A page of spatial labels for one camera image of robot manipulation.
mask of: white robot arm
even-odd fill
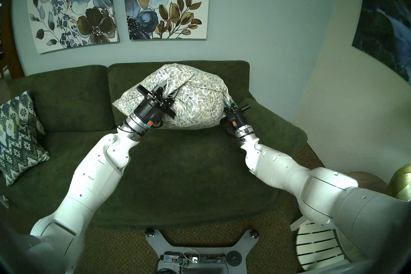
[[[326,168],[313,170],[300,166],[289,155],[259,144],[244,111],[231,101],[226,105],[229,122],[240,147],[246,151],[249,171],[271,187],[293,194],[303,217],[300,220],[321,225],[324,230],[338,228],[365,256],[375,258],[387,235],[409,212],[410,202],[358,188],[353,178]],[[299,227],[298,221],[291,225]]]
[[[160,83],[152,92],[141,85],[137,88],[145,99],[117,128],[117,133],[101,138],[82,160],[57,210],[36,222],[30,234],[39,241],[29,252],[45,259],[44,264],[47,258],[48,263],[53,258],[57,261],[54,264],[66,273],[74,272],[84,247],[85,230],[96,210],[117,187],[130,162],[130,148],[138,145],[152,125],[161,123],[164,113],[175,115],[170,109],[175,94],[162,97],[166,84]]]

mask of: blue and white patterned pillow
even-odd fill
[[[0,107],[0,170],[11,186],[26,170],[50,154],[38,143],[44,128],[27,91]]]

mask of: wall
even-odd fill
[[[326,168],[389,182],[411,163],[411,87],[351,46],[362,0],[335,0],[316,67],[294,117]]]
[[[120,43],[37,54],[27,1],[13,0],[13,29],[26,75],[87,64],[246,60],[257,101],[291,120],[314,69],[333,0],[210,0],[207,40],[130,41],[114,0]]]

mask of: wooden door frame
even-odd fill
[[[4,51],[4,63],[9,69],[12,79],[24,77],[24,71],[18,58],[16,44],[14,42],[12,24],[12,0],[4,0],[0,7],[0,30]]]

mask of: sofa backrest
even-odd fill
[[[165,64],[185,64],[202,71],[218,75],[228,87],[228,92],[234,101],[239,103],[250,97],[249,78],[250,65],[246,61],[162,61],[148,63],[121,63],[109,66],[107,78],[110,100],[113,103],[135,84]],[[116,125],[121,125],[126,116],[112,106]]]
[[[46,131],[98,131],[115,127],[107,67],[89,65],[13,80],[11,97],[26,90]]]

